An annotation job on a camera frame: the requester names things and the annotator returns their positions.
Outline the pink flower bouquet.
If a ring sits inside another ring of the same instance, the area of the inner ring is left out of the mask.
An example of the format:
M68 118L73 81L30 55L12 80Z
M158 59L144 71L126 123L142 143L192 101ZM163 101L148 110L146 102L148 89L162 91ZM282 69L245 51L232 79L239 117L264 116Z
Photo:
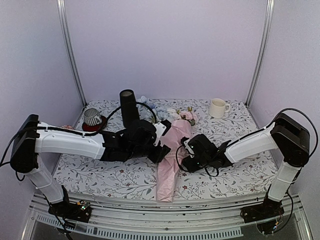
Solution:
M178 109L177 107L165 107L155 105L145 96L141 96L138 102L148 105L157 116L158 120L168 120L171 122L171 128L165 136L161 138L161 143L171 148L170 152L185 151L181 147L183 137L192 137L192 127L197 123L198 116L194 109L189 106L187 109ZM156 183L156 200L158 202L172 202L174 191L179 173L179 164L182 158L169 157L158 164L157 183Z

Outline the cream printed ribbon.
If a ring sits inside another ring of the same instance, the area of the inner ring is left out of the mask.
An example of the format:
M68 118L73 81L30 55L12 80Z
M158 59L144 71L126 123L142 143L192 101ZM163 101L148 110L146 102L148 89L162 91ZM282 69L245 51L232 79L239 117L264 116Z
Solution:
M179 151L178 153L171 151L165 157L166 158L175 158L177 156L178 158L183 159L186 157L186 155L187 154L185 151Z

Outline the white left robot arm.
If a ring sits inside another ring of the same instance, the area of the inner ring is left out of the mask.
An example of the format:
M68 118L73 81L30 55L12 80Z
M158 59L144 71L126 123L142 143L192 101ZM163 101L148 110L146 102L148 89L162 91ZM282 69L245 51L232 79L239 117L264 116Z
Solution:
M40 153L85 156L103 162L147 157L159 163L171 150L161 143L171 128L168 120L151 123L138 119L118 132L84 132L52 126L38 118L36 114L28 116L14 136L9 164L16 172L26 174L63 217L74 213L74 205L43 165Z

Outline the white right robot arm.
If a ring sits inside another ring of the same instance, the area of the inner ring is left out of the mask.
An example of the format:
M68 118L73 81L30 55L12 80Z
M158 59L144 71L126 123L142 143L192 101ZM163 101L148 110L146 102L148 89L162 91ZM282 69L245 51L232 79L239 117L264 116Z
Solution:
M309 131L284 113L234 142L229 140L216 146L204 134L198 134L182 138L181 145L189 154L181 164L191 173L206 167L226 168L264 151L280 150L283 162L267 190L267 200L258 208L262 218L269 218L278 210L278 203L310 159Z

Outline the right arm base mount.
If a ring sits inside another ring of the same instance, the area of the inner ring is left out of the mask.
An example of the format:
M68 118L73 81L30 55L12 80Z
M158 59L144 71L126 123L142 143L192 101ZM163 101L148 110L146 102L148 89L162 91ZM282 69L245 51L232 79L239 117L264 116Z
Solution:
M258 223L256 225L258 231L264 235L273 234L280 223L280 220L285 213L282 202L277 202L268 198L266 194L263 202L260 204L246 206L241 208L240 216L245 223L257 222L272 218L272 220Z

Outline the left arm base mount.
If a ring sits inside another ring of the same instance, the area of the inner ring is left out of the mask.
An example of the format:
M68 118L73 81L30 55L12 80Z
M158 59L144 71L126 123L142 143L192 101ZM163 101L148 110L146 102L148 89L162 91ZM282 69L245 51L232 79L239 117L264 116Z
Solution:
M91 217L91 203L80 200L77 203L71 203L67 189L62 185L63 198L59 203L51 203L48 213L62 217L64 219L88 223Z

